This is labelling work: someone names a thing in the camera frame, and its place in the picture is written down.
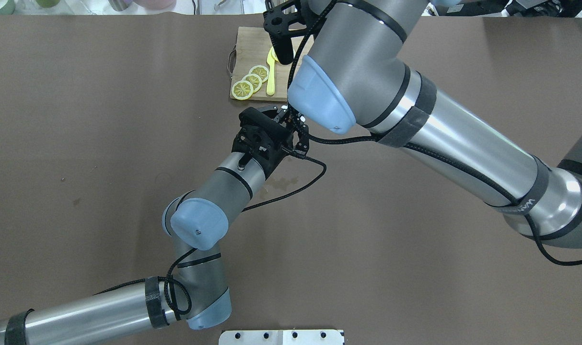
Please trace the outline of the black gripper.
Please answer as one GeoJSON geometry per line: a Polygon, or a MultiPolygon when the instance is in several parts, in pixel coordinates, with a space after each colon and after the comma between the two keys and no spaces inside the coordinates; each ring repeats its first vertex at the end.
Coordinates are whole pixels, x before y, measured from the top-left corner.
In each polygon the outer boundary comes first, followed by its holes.
{"type": "Polygon", "coordinates": [[[313,38],[318,37],[325,16],[317,21],[329,4],[329,0],[283,0],[278,5],[273,0],[265,1],[263,28],[282,65],[291,64],[295,57],[292,38],[307,35],[309,30],[313,38]]]}
{"type": "Polygon", "coordinates": [[[309,128],[307,125],[294,128],[289,119],[287,106],[260,108],[260,146],[264,149],[294,149],[295,133],[297,143],[295,152],[306,155],[309,150],[309,128]]]}

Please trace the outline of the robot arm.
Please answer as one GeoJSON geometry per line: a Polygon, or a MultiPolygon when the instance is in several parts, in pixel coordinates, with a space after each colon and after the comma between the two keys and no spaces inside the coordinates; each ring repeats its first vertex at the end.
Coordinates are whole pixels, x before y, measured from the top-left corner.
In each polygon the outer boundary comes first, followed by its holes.
{"type": "Polygon", "coordinates": [[[307,126],[286,107],[239,114],[232,152],[197,190],[175,199],[162,227],[177,258],[162,276],[132,280],[47,310],[0,320],[0,345],[91,345],[186,321],[215,327],[232,313],[219,241],[287,156],[306,159],[307,126]]]}
{"type": "Polygon", "coordinates": [[[286,32],[315,35],[291,81],[291,107],[343,135],[360,125],[503,214],[526,238],[582,249],[582,136],[549,167],[397,59],[426,0],[289,0],[267,6],[264,27],[280,62],[286,32]]]}

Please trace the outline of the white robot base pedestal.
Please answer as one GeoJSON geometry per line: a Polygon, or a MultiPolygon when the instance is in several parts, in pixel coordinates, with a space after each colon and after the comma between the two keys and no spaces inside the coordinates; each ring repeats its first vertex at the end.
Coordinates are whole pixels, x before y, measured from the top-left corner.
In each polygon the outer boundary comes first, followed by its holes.
{"type": "Polygon", "coordinates": [[[343,330],[228,330],[219,336],[219,345],[345,345],[343,330]]]}

